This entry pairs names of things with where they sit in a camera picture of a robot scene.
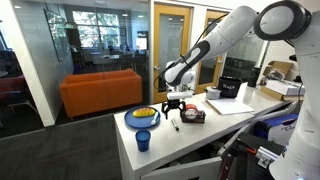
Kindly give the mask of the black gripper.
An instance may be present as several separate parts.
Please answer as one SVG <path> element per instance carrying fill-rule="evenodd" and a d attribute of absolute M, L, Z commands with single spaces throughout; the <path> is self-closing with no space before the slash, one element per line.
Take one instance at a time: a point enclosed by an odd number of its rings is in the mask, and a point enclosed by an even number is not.
<path fill-rule="evenodd" d="M 186 104 L 184 101 L 180 101 L 179 99 L 168 100 L 167 102 L 162 103 L 161 111 L 164 113 L 165 119 L 168 119 L 168 112 L 172 109 L 179 109 L 180 118 L 183 117 L 183 110 L 186 108 Z"/>

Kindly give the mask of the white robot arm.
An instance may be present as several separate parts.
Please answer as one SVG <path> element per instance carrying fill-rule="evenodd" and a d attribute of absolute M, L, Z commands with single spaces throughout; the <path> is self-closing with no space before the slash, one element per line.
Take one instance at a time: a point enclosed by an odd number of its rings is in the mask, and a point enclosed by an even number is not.
<path fill-rule="evenodd" d="M 239 6 L 169 62 L 164 79 L 171 87 L 188 84 L 188 72 L 202 60 L 222 54 L 255 60 L 262 41 L 278 40 L 293 46 L 306 93 L 289 142 L 269 172 L 274 180 L 320 180 L 320 11 L 293 0 L 274 2 L 260 12 Z"/>

